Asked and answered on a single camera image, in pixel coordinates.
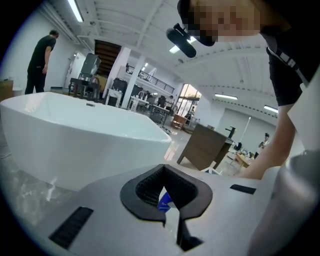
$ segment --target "ceiling light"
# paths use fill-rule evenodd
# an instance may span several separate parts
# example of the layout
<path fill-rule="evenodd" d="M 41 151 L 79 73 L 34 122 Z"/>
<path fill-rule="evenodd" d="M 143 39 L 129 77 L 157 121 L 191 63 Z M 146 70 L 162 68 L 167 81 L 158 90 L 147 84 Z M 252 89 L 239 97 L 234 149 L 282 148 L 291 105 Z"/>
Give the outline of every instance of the ceiling light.
<path fill-rule="evenodd" d="M 220 98 L 226 98 L 226 99 L 230 99 L 230 100 L 237 100 L 237 97 L 234 96 L 229 96 L 229 95 L 224 95 L 224 94 L 215 94 L 216 97 L 220 97 Z"/>
<path fill-rule="evenodd" d="M 264 108 L 265 108 L 266 110 L 270 110 L 270 111 L 272 111 L 272 112 L 279 113 L 278 109 L 276 109 L 276 108 L 273 108 L 273 107 L 270 107 L 270 106 L 267 106 L 267 105 L 265 105 Z"/>
<path fill-rule="evenodd" d="M 188 40 L 188 42 L 191 44 L 193 43 L 194 41 L 196 41 L 197 39 L 195 39 L 193 36 L 190 37 L 190 40 Z"/>
<path fill-rule="evenodd" d="M 172 53 L 172 54 L 175 54 L 176 52 L 180 51 L 179 47 L 178 46 L 174 46 L 172 47 L 169 52 Z"/>
<path fill-rule="evenodd" d="M 193 36 L 191 36 L 190 40 L 188 40 L 189 44 L 192 44 L 194 41 L 196 41 L 197 39 L 195 39 Z M 179 47 L 178 46 L 174 46 L 172 47 L 169 52 L 172 53 L 172 54 L 175 54 L 176 52 L 180 51 Z"/>
<path fill-rule="evenodd" d="M 68 2 L 69 2 L 69 5 L 73 11 L 73 14 L 74 14 L 76 20 L 78 22 L 83 22 L 84 19 L 81 16 L 81 13 L 80 13 L 80 10 L 79 10 L 78 5 L 76 3 L 76 0 L 68 0 Z"/>

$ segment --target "black t-shirt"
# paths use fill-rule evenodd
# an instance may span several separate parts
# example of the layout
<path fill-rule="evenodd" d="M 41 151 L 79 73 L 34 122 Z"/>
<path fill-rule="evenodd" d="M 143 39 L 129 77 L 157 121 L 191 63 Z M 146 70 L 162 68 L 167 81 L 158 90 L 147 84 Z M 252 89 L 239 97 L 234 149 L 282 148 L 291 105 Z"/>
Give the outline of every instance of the black t-shirt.
<path fill-rule="evenodd" d="M 317 7 L 309 0 L 303 2 L 266 0 L 266 2 L 286 19 L 291 28 L 279 34 L 273 33 L 272 29 L 269 31 L 266 29 L 261 34 L 267 43 L 269 43 L 268 36 L 274 37 L 277 48 L 295 61 L 303 76 L 310 82 L 320 64 Z M 268 50 L 267 53 L 269 54 L 270 79 L 278 105 L 295 103 L 302 92 L 300 89 L 302 80 L 293 68 L 270 54 Z"/>
<path fill-rule="evenodd" d="M 56 44 L 56 39 L 50 35 L 47 35 L 39 40 L 34 48 L 28 72 L 36 69 L 43 69 L 45 66 L 45 52 L 48 46 L 51 47 L 51 51 L 54 49 Z"/>

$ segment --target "white bathtub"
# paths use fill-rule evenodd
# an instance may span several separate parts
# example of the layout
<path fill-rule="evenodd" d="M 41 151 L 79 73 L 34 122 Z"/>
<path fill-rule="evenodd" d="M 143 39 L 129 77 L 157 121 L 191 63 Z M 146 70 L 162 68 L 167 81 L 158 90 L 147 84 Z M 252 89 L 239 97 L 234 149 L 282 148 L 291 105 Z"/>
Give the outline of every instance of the white bathtub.
<path fill-rule="evenodd" d="M 52 92 L 6 99 L 0 110 L 19 168 L 73 191 L 162 163 L 171 142 L 147 116 Z"/>

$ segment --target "staircase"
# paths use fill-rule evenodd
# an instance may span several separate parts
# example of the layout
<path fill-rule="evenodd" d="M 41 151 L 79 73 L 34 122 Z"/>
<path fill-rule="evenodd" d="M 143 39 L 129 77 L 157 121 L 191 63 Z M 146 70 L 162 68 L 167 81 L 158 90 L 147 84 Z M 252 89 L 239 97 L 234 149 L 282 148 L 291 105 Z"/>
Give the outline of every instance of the staircase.
<path fill-rule="evenodd" d="M 95 40 L 94 54 L 98 55 L 101 60 L 100 66 L 97 70 L 98 75 L 109 76 L 120 50 L 120 45 Z"/>

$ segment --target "white plastic surface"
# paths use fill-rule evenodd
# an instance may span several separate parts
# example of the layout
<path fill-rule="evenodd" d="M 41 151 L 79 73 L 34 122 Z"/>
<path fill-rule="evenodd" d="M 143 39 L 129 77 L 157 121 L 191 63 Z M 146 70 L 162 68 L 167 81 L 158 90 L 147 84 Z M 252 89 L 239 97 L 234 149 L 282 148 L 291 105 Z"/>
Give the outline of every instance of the white plastic surface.
<path fill-rule="evenodd" d="M 19 168 L 73 191 L 161 163 L 171 143 L 147 116 L 52 92 L 4 100 L 0 110 Z"/>

